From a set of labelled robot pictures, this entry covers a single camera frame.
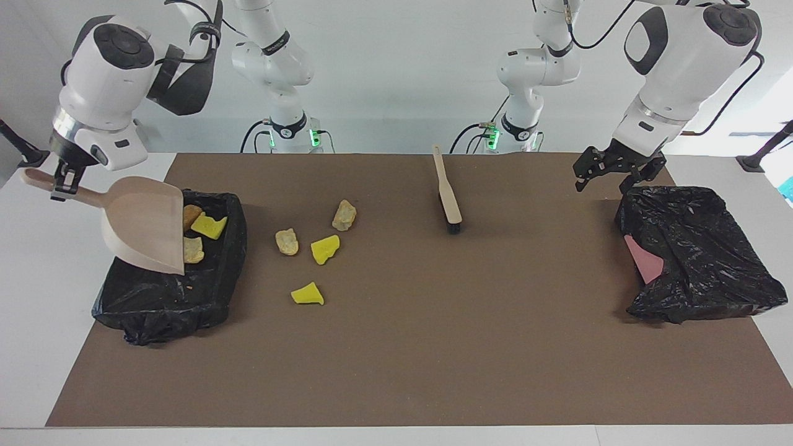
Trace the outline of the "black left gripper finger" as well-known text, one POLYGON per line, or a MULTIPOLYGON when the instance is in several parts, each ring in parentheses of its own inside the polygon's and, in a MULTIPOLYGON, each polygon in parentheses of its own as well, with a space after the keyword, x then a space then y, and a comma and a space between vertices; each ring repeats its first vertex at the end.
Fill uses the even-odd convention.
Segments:
POLYGON ((607 153, 598 149, 586 149, 573 164, 573 173, 577 178, 575 189, 583 192, 589 181, 610 173, 607 165, 607 153))
POLYGON ((656 165, 645 165, 641 169, 634 167, 631 169, 631 174, 624 178, 620 184, 620 192, 625 195, 629 189, 637 184, 644 183, 644 181, 654 181, 657 175, 658 166, 656 165))

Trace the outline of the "beige plastic dustpan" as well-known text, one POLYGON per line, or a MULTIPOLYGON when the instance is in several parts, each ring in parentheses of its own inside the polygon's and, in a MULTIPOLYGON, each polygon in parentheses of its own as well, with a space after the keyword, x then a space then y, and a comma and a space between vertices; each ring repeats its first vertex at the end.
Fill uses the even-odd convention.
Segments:
POLYGON ((65 198, 91 208, 108 251, 142 270, 182 276, 181 189, 144 176, 123 176, 104 192, 80 186, 65 198))

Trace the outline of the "beige hand brush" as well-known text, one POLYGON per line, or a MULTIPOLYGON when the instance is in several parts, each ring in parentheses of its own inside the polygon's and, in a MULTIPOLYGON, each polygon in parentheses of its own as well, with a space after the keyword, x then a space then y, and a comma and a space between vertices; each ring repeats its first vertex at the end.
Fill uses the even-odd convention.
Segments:
POLYGON ((447 231, 451 235, 456 235, 462 229, 462 213, 454 194, 450 181, 447 178, 447 170, 444 165, 444 156, 442 156, 440 146, 434 144, 432 147, 432 158, 434 161, 434 169, 438 178, 438 192, 440 203, 444 209, 445 225, 447 231))

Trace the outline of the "yellow sponge piece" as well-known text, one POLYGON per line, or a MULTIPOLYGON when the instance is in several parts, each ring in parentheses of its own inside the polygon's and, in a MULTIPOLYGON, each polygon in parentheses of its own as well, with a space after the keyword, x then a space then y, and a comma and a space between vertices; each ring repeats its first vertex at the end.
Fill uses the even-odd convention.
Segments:
POLYGON ((341 240, 337 235, 332 235, 310 243, 312 257, 320 266, 325 265, 329 259, 334 257, 336 252, 340 249, 340 246, 341 240))
POLYGON ((290 292, 290 297, 295 304, 298 305, 324 305, 325 297, 321 294, 319 287, 315 282, 310 282, 308 285, 300 289, 290 292))
POLYGON ((190 224, 189 230, 207 237, 210 240, 220 240, 228 222, 229 218, 227 216, 215 220, 213 217, 207 215, 206 212, 202 212, 190 224))

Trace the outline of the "pink bin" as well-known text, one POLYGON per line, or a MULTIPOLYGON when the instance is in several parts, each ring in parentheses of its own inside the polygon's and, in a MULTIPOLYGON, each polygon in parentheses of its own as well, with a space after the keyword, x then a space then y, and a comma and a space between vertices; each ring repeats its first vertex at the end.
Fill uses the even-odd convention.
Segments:
POLYGON ((643 283, 648 285, 659 278, 663 273, 665 261, 661 257, 646 251, 645 248, 638 245, 631 235, 625 235, 623 238, 629 252, 631 252, 634 265, 643 283))

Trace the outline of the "crumpled black trash bag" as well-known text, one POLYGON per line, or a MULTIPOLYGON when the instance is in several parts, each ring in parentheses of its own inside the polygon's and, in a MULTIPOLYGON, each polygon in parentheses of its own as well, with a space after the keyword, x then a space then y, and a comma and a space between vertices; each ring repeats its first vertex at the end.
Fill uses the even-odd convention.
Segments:
POLYGON ((650 322, 753 316, 788 303, 725 201, 702 186, 640 186, 623 195, 615 223, 660 258, 626 313, 650 322))

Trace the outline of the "black bag lined bin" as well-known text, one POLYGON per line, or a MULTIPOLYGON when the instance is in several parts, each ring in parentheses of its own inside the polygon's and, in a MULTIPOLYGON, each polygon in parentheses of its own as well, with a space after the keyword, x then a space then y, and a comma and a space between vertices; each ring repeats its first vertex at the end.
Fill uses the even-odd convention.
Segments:
POLYGON ((214 219, 227 218, 217 240, 203 242, 203 260, 186 265, 184 274, 148 271, 115 258, 97 294, 91 314, 97 322, 121 330, 134 346, 190 336, 227 320, 236 282, 247 254, 247 222, 235 194, 182 192, 184 203, 201 207, 214 219))

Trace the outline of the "black stand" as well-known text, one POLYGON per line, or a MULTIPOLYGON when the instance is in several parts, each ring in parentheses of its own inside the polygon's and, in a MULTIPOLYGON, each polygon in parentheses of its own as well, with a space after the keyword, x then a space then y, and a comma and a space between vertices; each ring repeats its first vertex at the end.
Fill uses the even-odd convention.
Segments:
POLYGON ((40 167, 50 155, 49 150, 38 149, 36 146, 26 141, 25 138, 21 138, 5 121, 3 121, 3 119, 0 119, 0 135, 2 135, 22 156, 22 160, 17 164, 19 168, 40 167))
POLYGON ((793 141, 793 120, 784 122, 784 127, 770 136, 761 149, 751 155, 739 155, 735 160, 745 172, 765 174, 761 161, 775 149, 780 149, 785 141, 790 140, 793 141))

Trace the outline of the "brown table mat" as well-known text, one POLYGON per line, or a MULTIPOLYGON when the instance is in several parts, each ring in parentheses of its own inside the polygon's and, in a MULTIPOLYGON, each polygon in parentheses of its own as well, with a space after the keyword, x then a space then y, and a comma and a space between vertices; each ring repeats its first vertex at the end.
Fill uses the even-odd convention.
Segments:
POLYGON ((793 424, 752 319, 626 313, 623 177, 579 194, 576 157, 449 156, 463 214, 450 235, 428 155, 177 155, 168 183, 243 203, 229 319, 153 348, 96 323, 47 424, 793 424), (346 232, 331 226, 343 199, 346 232), (289 228, 295 256, 274 239, 289 228), (332 235, 320 266, 310 243, 332 235), (324 305, 292 301, 310 282, 324 305))

